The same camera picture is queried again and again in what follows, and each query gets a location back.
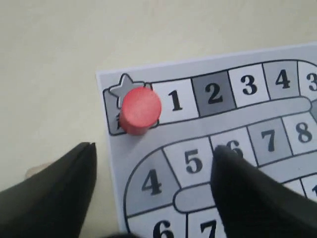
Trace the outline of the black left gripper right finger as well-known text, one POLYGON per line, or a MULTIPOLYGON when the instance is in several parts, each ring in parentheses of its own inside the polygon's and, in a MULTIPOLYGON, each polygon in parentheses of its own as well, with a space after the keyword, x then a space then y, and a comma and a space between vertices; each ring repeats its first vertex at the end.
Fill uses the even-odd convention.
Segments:
POLYGON ((211 192, 228 238, 315 238, 317 204, 219 145, 211 192))

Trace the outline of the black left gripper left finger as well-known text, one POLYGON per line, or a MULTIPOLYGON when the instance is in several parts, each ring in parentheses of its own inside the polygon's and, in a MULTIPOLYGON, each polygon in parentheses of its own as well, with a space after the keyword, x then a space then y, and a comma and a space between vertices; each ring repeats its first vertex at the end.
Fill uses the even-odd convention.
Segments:
POLYGON ((2 238, 77 238, 97 180, 95 143, 82 142, 0 192, 2 238))

